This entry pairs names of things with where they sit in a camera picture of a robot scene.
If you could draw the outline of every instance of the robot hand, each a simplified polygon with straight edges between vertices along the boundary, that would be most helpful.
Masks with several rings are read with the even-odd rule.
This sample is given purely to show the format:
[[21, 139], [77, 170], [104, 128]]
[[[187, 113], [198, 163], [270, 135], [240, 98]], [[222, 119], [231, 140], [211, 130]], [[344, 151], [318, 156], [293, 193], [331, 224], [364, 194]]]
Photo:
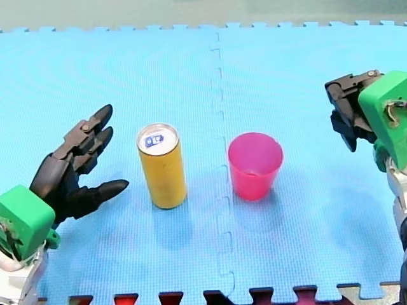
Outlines can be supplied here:
[[376, 165], [387, 174], [404, 249], [399, 303], [407, 305], [407, 73], [349, 74], [326, 83], [325, 89], [335, 107], [331, 115], [334, 131], [352, 152], [358, 138], [374, 144]]
[[78, 185], [79, 176], [93, 170], [113, 136], [111, 127], [103, 129], [112, 113], [112, 106], [106, 105], [88, 121], [81, 120], [38, 168], [30, 190], [55, 211], [54, 227], [68, 217], [78, 219], [96, 211], [127, 187], [126, 180], [106, 182], [96, 188]]
[[78, 184], [113, 136], [111, 127], [104, 129], [112, 112], [107, 105], [88, 121], [81, 120], [45, 157], [29, 189], [17, 186], [0, 196], [0, 305], [36, 304], [46, 251], [59, 245], [56, 227], [68, 217], [78, 219], [96, 211], [128, 186], [126, 180], [96, 188]]

